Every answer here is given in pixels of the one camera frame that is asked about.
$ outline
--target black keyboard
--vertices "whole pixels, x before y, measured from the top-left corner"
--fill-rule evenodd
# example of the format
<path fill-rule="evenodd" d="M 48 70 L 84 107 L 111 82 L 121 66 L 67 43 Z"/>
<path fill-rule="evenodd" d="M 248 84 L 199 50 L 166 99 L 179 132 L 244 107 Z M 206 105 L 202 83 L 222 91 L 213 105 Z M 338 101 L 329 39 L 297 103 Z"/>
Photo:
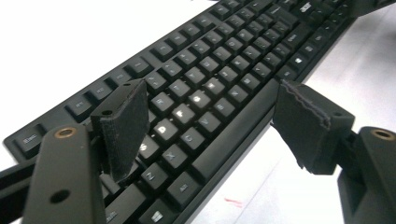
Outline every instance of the black keyboard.
<path fill-rule="evenodd" d="M 147 81 L 150 130 L 127 179 L 101 175 L 107 223 L 184 223 L 273 115 L 280 79 L 304 80 L 353 22 L 342 0 L 224 0 L 5 140 L 19 162 L 122 83 Z"/>

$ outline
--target black plastic bracket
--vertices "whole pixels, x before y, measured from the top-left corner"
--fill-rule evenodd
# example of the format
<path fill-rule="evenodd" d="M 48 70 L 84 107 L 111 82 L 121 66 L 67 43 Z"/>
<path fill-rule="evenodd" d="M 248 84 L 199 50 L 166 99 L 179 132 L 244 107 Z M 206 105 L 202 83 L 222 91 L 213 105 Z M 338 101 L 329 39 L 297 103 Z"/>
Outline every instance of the black plastic bracket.
<path fill-rule="evenodd" d="M 350 129 L 354 117 L 304 84 L 283 80 L 273 126 L 298 164 L 315 175 L 343 168 L 338 188 L 346 223 L 396 223 L 396 133 Z"/>

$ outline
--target spacebar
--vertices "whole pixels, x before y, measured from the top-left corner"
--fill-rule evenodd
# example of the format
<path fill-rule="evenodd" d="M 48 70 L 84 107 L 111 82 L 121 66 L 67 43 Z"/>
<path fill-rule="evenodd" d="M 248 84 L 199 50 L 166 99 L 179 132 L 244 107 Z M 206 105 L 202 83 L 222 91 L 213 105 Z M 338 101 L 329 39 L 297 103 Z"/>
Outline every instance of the spacebar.
<path fill-rule="evenodd" d="M 278 83 L 271 79 L 192 163 L 192 170 L 205 183 L 231 156 L 275 103 Z"/>

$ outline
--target white surface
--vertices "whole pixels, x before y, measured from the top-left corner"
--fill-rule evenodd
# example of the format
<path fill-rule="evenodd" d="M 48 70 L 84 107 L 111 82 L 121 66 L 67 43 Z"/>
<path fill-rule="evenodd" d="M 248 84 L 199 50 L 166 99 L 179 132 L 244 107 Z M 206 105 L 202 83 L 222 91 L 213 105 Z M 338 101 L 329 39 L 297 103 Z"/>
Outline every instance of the white surface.
<path fill-rule="evenodd" d="M 1 1 L 0 139 L 212 4 Z M 396 6 L 358 19 L 306 82 L 357 117 L 354 131 L 396 131 L 393 15 Z M 2 146 L 0 170 L 13 164 Z M 336 178 L 300 170 L 270 128 L 194 223 L 342 223 Z"/>

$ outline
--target function key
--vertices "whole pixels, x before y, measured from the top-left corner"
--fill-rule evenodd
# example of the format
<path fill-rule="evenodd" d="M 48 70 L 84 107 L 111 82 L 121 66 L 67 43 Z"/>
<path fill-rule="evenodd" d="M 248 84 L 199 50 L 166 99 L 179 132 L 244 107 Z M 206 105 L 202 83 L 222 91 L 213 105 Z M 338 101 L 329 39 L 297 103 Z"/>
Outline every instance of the function key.
<path fill-rule="evenodd" d="M 254 13 L 256 16 L 262 14 L 262 12 L 268 8 L 272 0 L 255 0 L 247 5 L 247 7 Z"/>
<path fill-rule="evenodd" d="M 24 129 L 15 137 L 15 143 L 20 148 L 26 159 L 31 159 L 37 155 L 43 133 L 38 126 Z"/>
<path fill-rule="evenodd" d="M 181 35 L 179 32 L 170 34 L 169 38 L 166 41 L 177 51 L 180 51 L 189 44 L 189 41 L 186 38 L 186 36 Z"/>
<path fill-rule="evenodd" d="M 163 63 L 170 59 L 175 51 L 165 42 L 160 42 L 155 45 L 154 49 L 152 52 L 157 56 Z"/>
<path fill-rule="evenodd" d="M 190 39 L 190 41 L 193 41 L 197 39 L 201 35 L 201 30 L 193 25 L 192 23 L 185 25 L 182 29 L 181 32 Z"/>
<path fill-rule="evenodd" d="M 93 105 L 84 96 L 75 96 L 66 105 L 66 110 L 77 122 L 82 122 L 93 111 Z"/>
<path fill-rule="evenodd" d="M 200 16 L 196 21 L 195 24 L 198 25 L 205 33 L 215 27 L 215 23 L 213 23 L 210 19 L 206 16 Z"/>
<path fill-rule="evenodd" d="M 214 6 L 210 12 L 221 21 L 224 21 L 232 14 L 231 10 L 223 5 Z"/>
<path fill-rule="evenodd" d="M 124 69 L 133 77 L 143 77 L 152 71 L 153 67 L 141 57 L 134 57 Z"/>
<path fill-rule="evenodd" d="M 125 82 L 129 81 L 131 76 L 128 75 L 122 69 L 116 69 L 110 72 L 109 77 L 106 79 L 106 82 L 113 88 L 116 89 L 118 86 L 124 84 Z"/>
<path fill-rule="evenodd" d="M 232 13 L 234 13 L 235 11 L 237 11 L 239 8 L 242 7 L 242 4 L 235 0 L 226 0 L 223 1 L 222 4 L 226 6 L 228 9 L 230 9 Z"/>
<path fill-rule="evenodd" d="M 102 102 L 113 90 L 105 82 L 95 82 L 90 86 L 88 94 L 95 102 Z"/>

